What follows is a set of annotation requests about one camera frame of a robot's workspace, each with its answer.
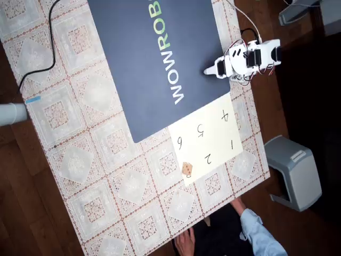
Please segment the person's right hand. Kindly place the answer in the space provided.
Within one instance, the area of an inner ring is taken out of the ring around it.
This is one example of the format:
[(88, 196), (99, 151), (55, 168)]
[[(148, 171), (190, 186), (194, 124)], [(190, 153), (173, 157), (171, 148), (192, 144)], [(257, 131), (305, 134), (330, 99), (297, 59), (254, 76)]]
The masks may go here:
[(235, 198), (230, 202), (230, 204), (232, 205), (232, 207), (235, 209), (239, 216), (241, 216), (244, 210), (246, 209), (246, 206), (242, 201), (241, 197)]

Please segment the person's left hand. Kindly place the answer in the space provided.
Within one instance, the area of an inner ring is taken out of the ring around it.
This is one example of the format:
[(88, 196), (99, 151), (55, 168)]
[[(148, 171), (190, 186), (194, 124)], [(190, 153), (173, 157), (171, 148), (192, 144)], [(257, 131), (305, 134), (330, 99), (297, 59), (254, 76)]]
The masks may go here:
[(192, 227), (175, 237), (175, 247), (180, 256), (194, 256), (195, 236)]

